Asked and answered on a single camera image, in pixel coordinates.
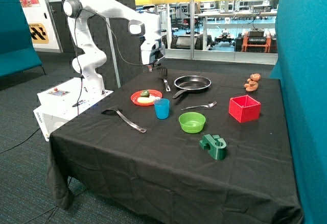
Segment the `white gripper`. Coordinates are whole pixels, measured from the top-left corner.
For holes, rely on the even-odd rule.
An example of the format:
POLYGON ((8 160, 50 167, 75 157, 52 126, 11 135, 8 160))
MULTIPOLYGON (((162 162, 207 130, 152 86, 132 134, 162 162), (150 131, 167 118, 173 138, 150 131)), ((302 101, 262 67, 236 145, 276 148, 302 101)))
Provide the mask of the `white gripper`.
POLYGON ((142 64, 148 65, 149 71, 153 71, 153 67, 156 68, 155 62, 160 62, 166 55, 165 45, 161 39, 158 40, 145 40, 141 44, 141 58, 142 64))

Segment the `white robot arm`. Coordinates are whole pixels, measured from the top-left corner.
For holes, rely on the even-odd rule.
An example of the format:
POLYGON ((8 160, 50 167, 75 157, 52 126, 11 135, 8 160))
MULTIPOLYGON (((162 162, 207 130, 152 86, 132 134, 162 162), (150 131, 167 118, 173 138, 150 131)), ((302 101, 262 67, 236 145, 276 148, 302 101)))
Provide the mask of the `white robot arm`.
POLYGON ((96 68, 107 60, 106 54, 98 49, 91 36, 87 25, 90 17, 98 15, 128 20, 129 33, 145 38, 141 45, 142 63, 145 66, 152 68, 165 57, 160 15, 155 12, 139 13, 116 0, 65 0, 63 9, 74 43, 84 51, 84 54, 73 60, 73 67, 83 76, 83 84, 89 95, 105 93, 103 78, 96 72, 96 68))

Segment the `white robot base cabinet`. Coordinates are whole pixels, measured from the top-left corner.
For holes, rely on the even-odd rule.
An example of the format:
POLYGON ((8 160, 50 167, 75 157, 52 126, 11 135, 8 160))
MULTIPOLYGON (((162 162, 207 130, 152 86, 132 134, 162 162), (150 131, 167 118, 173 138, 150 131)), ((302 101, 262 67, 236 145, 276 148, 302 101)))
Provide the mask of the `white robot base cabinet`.
POLYGON ((92 94, 81 78, 72 78, 38 93, 40 106, 34 110, 34 115, 45 140, 49 141, 53 131, 111 93, 111 90, 105 90, 100 95, 92 94))

